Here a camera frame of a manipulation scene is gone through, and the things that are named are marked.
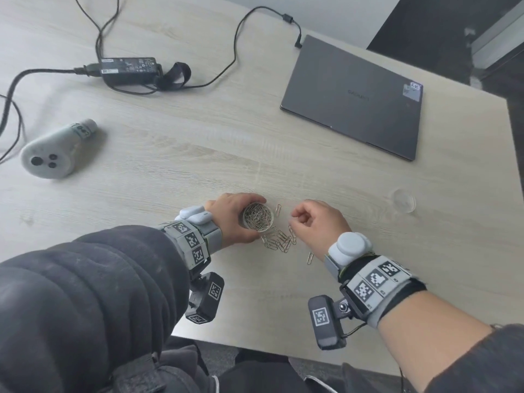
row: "wood grain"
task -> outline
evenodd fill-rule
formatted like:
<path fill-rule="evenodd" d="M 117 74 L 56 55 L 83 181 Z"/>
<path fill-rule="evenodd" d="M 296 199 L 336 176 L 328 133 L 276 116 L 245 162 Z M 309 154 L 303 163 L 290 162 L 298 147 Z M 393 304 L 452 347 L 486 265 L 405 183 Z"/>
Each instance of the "wood grain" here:
<path fill-rule="evenodd" d="M 97 21 L 114 0 L 81 0 Z M 223 0 L 125 0 L 107 56 L 187 62 L 204 83 L 232 59 L 246 9 Z M 96 31 L 73 0 L 0 0 L 0 86 L 23 69 L 95 61 Z M 18 159 L 0 165 L 1 259 L 121 224 L 155 225 L 222 192 L 255 191 L 283 205 L 279 224 L 304 198 L 338 207 L 377 251 L 406 264 L 430 290 L 488 323 L 524 322 L 524 209 L 506 101 L 383 56 L 315 36 L 424 84 L 418 154 L 397 159 L 279 109 L 298 57 L 295 27 L 253 14 L 239 65 L 210 88 L 149 97 L 109 90 L 100 79 L 32 75 L 17 88 L 32 140 L 83 118 L 104 131 L 62 181 L 35 178 Z M 16 132 L 13 113 L 0 150 Z M 416 210 L 399 214 L 390 193 L 408 190 Z M 307 300 L 338 297 L 320 262 L 306 265 L 261 243 L 214 257 L 226 280 L 213 323 L 182 320 L 174 333 L 395 374 L 378 334 L 320 351 Z M 356 322 L 348 322 L 346 330 Z"/>

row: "closed gray laptop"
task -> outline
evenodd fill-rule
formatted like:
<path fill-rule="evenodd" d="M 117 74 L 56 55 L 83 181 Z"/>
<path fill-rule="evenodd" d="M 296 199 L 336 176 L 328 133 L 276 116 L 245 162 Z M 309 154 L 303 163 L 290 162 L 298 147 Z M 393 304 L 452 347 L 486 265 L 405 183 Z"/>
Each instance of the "closed gray laptop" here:
<path fill-rule="evenodd" d="M 423 86 L 307 35 L 280 107 L 414 160 Z"/>

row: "sleeve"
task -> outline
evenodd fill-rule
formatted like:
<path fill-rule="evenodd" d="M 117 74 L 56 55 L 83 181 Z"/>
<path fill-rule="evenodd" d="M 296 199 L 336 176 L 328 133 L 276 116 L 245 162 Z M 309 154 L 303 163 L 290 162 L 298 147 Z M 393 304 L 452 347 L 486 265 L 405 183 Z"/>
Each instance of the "sleeve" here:
<path fill-rule="evenodd" d="M 524 325 L 495 330 L 436 376 L 426 393 L 524 391 Z"/>
<path fill-rule="evenodd" d="M 189 274 L 159 230 L 121 226 L 0 264 L 0 391 L 96 391 L 161 352 Z"/>

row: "person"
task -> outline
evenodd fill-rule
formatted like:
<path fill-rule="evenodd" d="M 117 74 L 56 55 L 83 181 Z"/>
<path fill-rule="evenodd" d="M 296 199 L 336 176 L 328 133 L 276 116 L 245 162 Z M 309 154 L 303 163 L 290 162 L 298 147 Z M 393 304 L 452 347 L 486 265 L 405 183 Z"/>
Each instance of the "person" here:
<path fill-rule="evenodd" d="M 226 193 L 206 203 L 222 232 L 222 248 L 259 238 L 239 224 L 239 214 L 265 201 L 258 194 Z M 351 232 L 339 211 L 315 200 L 297 205 L 290 224 L 320 259 Z M 392 301 L 377 325 L 415 389 L 524 391 L 524 327 L 494 329 L 421 284 Z M 4 261 L 0 392 L 375 391 L 348 364 L 339 381 L 318 384 L 303 381 L 284 356 L 249 350 L 241 350 L 223 375 L 206 375 L 197 348 L 169 345 L 189 289 L 187 266 L 174 242 L 146 226 L 98 231 Z"/>

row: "lenovo logo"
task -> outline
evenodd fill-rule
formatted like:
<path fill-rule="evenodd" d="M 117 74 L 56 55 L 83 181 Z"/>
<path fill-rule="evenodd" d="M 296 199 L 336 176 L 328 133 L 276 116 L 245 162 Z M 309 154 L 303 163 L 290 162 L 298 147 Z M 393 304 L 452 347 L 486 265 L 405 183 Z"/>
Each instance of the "lenovo logo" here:
<path fill-rule="evenodd" d="M 352 91 L 352 90 L 347 90 L 347 93 L 350 94 L 350 95 L 353 95 L 353 96 L 355 96 L 355 97 L 357 97 L 359 99 L 365 100 L 367 102 L 370 101 L 370 99 L 367 96 L 361 95 L 358 92 L 355 92 L 355 91 Z"/>

